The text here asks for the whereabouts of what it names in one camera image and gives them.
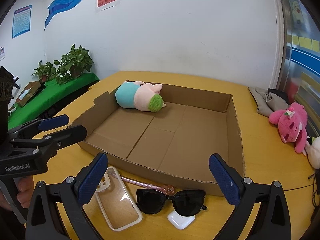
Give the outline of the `person's left hand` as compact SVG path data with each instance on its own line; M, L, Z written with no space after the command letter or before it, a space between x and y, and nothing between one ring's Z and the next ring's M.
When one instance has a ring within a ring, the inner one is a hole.
M23 208L28 209L32 195L33 195L33 190L34 190L33 176L27 176L20 179L17 187L18 187L17 200L20 202ZM0 206L1 208L9 211L12 210L12 208L10 207L9 203L7 202L2 192L0 192Z

